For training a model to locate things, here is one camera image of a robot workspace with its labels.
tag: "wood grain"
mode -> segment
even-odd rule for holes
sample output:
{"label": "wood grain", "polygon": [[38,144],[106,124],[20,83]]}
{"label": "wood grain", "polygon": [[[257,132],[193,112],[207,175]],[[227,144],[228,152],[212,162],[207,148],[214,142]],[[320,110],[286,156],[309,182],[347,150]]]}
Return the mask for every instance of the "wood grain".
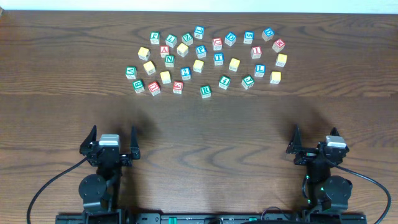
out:
{"label": "wood grain", "polygon": [[[300,184],[304,167],[284,151],[293,124],[308,146],[336,126],[350,146],[343,165],[383,183],[393,203],[384,223],[398,220],[398,33],[397,16],[346,14],[210,14],[166,12],[6,11],[0,20],[0,223],[24,223],[27,206],[51,177],[77,163],[78,146],[92,125],[98,134],[121,135],[127,148],[129,128],[139,129],[142,159],[124,169],[120,205],[135,210],[181,212],[261,212],[269,206],[299,209],[306,201]],[[196,25],[205,38],[194,40],[179,69],[192,66],[194,46],[205,44],[202,74],[193,73],[183,95],[161,85],[162,93],[134,93],[124,76],[138,68],[148,84],[166,70],[149,34],[180,37]],[[261,30],[272,27],[286,41],[285,68],[274,66],[272,42]],[[250,59],[243,33],[253,30],[253,45],[263,48]],[[213,66],[212,37],[238,35],[223,46],[226,63],[241,60],[238,72]],[[138,59],[150,48],[157,72],[148,77]],[[267,73],[244,90],[241,78],[264,63]],[[279,85],[268,84],[272,70]],[[217,87],[229,75],[228,91]],[[199,87],[209,84],[210,99]],[[81,212],[78,184],[95,168],[88,164],[55,181],[38,198],[33,223],[54,223],[60,212]],[[375,185],[333,170],[354,185],[349,211],[373,223],[386,197]]]}

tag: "yellow cube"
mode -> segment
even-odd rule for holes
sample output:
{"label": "yellow cube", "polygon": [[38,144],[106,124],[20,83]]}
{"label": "yellow cube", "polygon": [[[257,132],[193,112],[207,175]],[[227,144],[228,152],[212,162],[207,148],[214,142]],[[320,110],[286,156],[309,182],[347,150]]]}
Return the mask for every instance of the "yellow cube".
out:
{"label": "yellow cube", "polygon": [[148,75],[152,75],[156,72],[155,65],[152,62],[147,62],[144,64],[144,69]]}
{"label": "yellow cube", "polygon": [[269,77],[269,83],[278,84],[281,78],[282,74],[280,72],[271,72],[271,76]]}
{"label": "yellow cube", "polygon": [[141,48],[139,49],[139,51],[138,51],[138,57],[139,57],[140,59],[148,60],[148,59],[149,59],[149,56],[150,56],[149,49],[146,49],[145,47],[141,47]]}
{"label": "yellow cube", "polygon": [[236,72],[238,71],[239,64],[241,63],[240,60],[232,58],[231,62],[229,63],[229,69]]}
{"label": "yellow cube", "polygon": [[181,43],[179,47],[177,47],[177,53],[181,55],[181,57],[185,57],[188,54],[188,46]]}
{"label": "yellow cube", "polygon": [[284,67],[287,61],[287,55],[279,54],[276,58],[276,66]]}
{"label": "yellow cube", "polygon": [[170,72],[169,71],[161,72],[160,73],[160,77],[162,78],[163,84],[168,84],[168,83],[172,82],[172,79],[170,78]]}
{"label": "yellow cube", "polygon": [[195,60],[195,63],[193,64],[193,71],[194,72],[200,72],[203,70],[204,62],[201,60]]}

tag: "wooden block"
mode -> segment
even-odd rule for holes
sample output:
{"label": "wooden block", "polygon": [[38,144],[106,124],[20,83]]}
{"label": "wooden block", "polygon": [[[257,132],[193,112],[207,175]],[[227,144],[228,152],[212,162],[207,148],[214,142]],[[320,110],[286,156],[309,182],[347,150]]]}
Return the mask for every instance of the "wooden block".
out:
{"label": "wooden block", "polygon": [[185,44],[181,43],[179,45],[179,47],[177,47],[177,53],[181,56],[181,57],[185,57],[188,54],[188,46],[186,46]]}
{"label": "wooden block", "polygon": [[177,37],[172,34],[169,34],[166,38],[166,45],[173,48],[176,44],[177,44]]}
{"label": "wooden block", "polygon": [[206,51],[206,47],[205,47],[204,45],[198,46],[198,47],[196,48],[196,50],[197,50],[197,56],[198,56],[198,58],[206,57],[207,51]]}
{"label": "wooden block", "polygon": [[281,78],[282,74],[280,72],[271,72],[271,75],[269,76],[269,83],[279,84]]}
{"label": "wooden block", "polygon": [[187,68],[181,68],[181,77],[182,80],[189,80],[191,79],[191,70]]}
{"label": "wooden block", "polygon": [[242,86],[244,87],[245,90],[252,87],[253,85],[254,85],[254,79],[252,78],[252,76],[248,75],[242,79]]}
{"label": "wooden block", "polygon": [[162,58],[166,57],[166,55],[169,55],[169,54],[170,54],[169,46],[166,46],[166,45],[160,46],[160,56]]}
{"label": "wooden block", "polygon": [[148,75],[152,75],[156,72],[155,65],[152,62],[147,62],[144,64],[144,69]]}
{"label": "wooden block", "polygon": [[262,31],[261,37],[265,40],[271,40],[274,37],[275,32],[271,28],[266,28]]}
{"label": "wooden block", "polygon": [[244,39],[243,39],[244,44],[251,44],[253,42],[253,39],[254,39],[253,31],[246,31],[244,33]]}
{"label": "wooden block", "polygon": [[168,84],[172,82],[172,79],[170,77],[170,72],[166,71],[166,72],[161,72],[160,73],[160,77],[162,79],[162,83],[163,84]]}
{"label": "wooden block", "polygon": [[141,47],[138,51],[138,57],[142,60],[148,60],[150,56],[149,49],[146,49],[145,47]]}
{"label": "wooden block", "polygon": [[275,50],[275,52],[280,52],[281,50],[283,50],[283,48],[285,47],[285,42],[282,39],[278,39],[277,41],[274,42],[274,45],[272,46],[272,49]]}
{"label": "wooden block", "polygon": [[144,89],[144,84],[142,83],[142,80],[137,80],[132,82],[132,87],[134,88],[134,90],[136,91],[136,93],[140,93],[143,92]]}
{"label": "wooden block", "polygon": [[164,60],[166,67],[172,68],[174,67],[174,55],[166,55]]}
{"label": "wooden block", "polygon": [[183,83],[175,81],[173,85],[173,93],[182,94],[182,88],[183,88]]}
{"label": "wooden block", "polygon": [[201,26],[196,26],[195,31],[193,32],[193,36],[197,39],[203,39],[204,34],[205,28]]}
{"label": "wooden block", "polygon": [[231,62],[229,63],[229,69],[236,72],[238,71],[239,64],[241,63],[240,60],[232,58]]}
{"label": "wooden block", "polygon": [[151,32],[149,37],[151,44],[160,44],[160,33],[159,32]]}
{"label": "wooden block", "polygon": [[202,99],[211,97],[211,88],[209,85],[200,87],[200,94]]}
{"label": "wooden block", "polygon": [[214,65],[222,65],[222,64],[224,64],[224,54],[223,53],[214,54]]}
{"label": "wooden block", "polygon": [[287,61],[287,55],[279,54],[276,58],[276,66],[284,67]]}
{"label": "wooden block", "polygon": [[182,35],[181,39],[182,39],[182,42],[187,46],[193,44],[193,37],[190,33],[186,33],[186,34]]}
{"label": "wooden block", "polygon": [[201,60],[195,60],[195,63],[193,64],[193,71],[201,73],[201,71],[203,70],[204,64],[205,63],[202,62]]}
{"label": "wooden block", "polygon": [[223,48],[223,40],[221,38],[213,39],[213,50],[221,50]]}
{"label": "wooden block", "polygon": [[256,67],[254,68],[255,77],[263,77],[265,73],[266,73],[265,65],[256,65]]}
{"label": "wooden block", "polygon": [[157,94],[160,93],[160,87],[159,84],[157,84],[156,81],[154,81],[153,83],[148,85],[148,89],[150,91],[150,93],[152,94],[152,96],[155,96]]}
{"label": "wooden block", "polygon": [[218,82],[218,86],[226,90],[230,83],[231,83],[230,77],[226,77],[225,75],[223,75],[220,81]]}
{"label": "wooden block", "polygon": [[252,47],[250,54],[252,59],[261,58],[261,47]]}
{"label": "wooden block", "polygon": [[126,67],[126,77],[128,79],[136,79],[137,68],[132,66]]}
{"label": "wooden block", "polygon": [[225,43],[228,44],[230,47],[232,47],[232,45],[234,45],[235,42],[236,42],[236,35],[232,32],[229,32],[225,36]]}

